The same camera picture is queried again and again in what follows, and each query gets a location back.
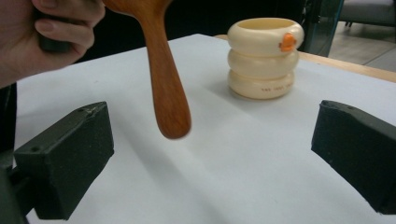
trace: white surface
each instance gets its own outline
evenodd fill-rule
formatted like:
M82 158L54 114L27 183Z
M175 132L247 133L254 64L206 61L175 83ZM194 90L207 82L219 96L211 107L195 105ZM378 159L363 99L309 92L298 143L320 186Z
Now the white surface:
M395 83L300 61L287 95L249 101L227 86L226 41L192 35L170 45L192 115L180 140L157 128L145 49L19 83L17 147L78 107L108 103L115 155L67 223L396 222L310 149L322 100L396 125Z

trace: wooden table edge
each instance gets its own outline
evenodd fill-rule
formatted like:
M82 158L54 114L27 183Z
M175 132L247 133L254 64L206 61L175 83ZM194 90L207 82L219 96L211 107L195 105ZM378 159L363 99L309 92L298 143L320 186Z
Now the wooden table edge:
M216 38L227 40L227 35L215 35ZM328 65L330 67L339 68L348 72L353 72L361 74L367 77L375 77L382 80L390 81L396 83L396 73L390 72L383 69L373 68L365 65L360 65L356 63L347 63L339 60L326 58L310 53L300 52L300 59L306 60L312 63L318 63L323 65Z

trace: dark background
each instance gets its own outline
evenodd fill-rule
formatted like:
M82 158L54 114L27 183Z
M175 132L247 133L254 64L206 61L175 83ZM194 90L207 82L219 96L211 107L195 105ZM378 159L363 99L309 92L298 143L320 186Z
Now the dark background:
M168 39L186 35L226 35L237 21L258 17L280 17L299 23L305 0L174 0L166 11ZM142 48L142 30L135 18L106 10L94 28L95 44L79 62Z

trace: wooden spoon handle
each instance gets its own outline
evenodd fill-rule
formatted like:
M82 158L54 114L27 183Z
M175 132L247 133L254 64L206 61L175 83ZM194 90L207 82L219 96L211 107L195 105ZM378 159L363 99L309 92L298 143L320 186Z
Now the wooden spoon handle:
M191 128L191 115L169 48L163 17L139 21L146 39L155 117L163 136L176 139Z

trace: human hand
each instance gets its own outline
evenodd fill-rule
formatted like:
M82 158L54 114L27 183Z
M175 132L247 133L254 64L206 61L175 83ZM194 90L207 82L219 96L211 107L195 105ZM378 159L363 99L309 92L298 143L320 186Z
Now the human hand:
M69 22L36 19L35 7ZM93 45L93 27L105 16L102 0L0 0L0 88L24 77L65 67ZM71 43L48 52L38 36Z

